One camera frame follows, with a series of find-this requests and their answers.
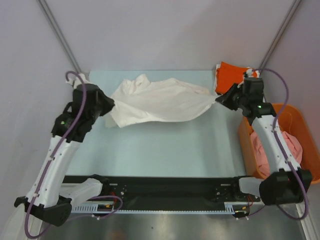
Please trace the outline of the white t-shirt red graphic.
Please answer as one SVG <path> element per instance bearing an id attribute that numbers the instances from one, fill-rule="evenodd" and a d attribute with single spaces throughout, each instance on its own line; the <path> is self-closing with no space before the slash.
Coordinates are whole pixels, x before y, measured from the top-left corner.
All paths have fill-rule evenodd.
<path id="1" fill-rule="evenodd" d="M 110 121 L 120 128 L 147 122 L 187 122 L 205 113 L 218 96 L 208 88 L 169 78 L 151 82 L 145 74 L 124 79 L 111 95 Z"/>

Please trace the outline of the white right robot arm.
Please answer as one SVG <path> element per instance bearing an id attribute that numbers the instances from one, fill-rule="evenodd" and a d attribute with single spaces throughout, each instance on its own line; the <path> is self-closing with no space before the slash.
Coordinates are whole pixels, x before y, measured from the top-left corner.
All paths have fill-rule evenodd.
<path id="1" fill-rule="evenodd" d="M 271 103 L 263 101 L 263 96 L 263 80 L 246 77 L 216 99 L 230 110 L 242 110 L 262 143 L 269 165 L 270 175 L 266 179 L 240 177 L 230 194 L 237 201 L 254 195 L 266 206 L 307 203 L 312 174 L 292 156 L 279 127 L 278 113 Z"/>

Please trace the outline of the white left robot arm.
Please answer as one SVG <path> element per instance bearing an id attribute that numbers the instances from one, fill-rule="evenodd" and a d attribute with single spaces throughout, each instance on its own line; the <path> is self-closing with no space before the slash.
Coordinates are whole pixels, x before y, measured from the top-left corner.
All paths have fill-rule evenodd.
<path id="1" fill-rule="evenodd" d="M 70 192 L 60 188 L 70 162 L 98 117 L 109 113 L 114 100 L 95 84 L 77 86 L 72 101 L 64 108 L 53 125 L 48 153 L 33 187 L 26 196 L 18 197 L 14 206 L 24 205 L 25 212 L 59 227 L 69 218 L 73 208 L 97 197 L 105 200 L 111 188 L 107 177 L 93 174 Z"/>

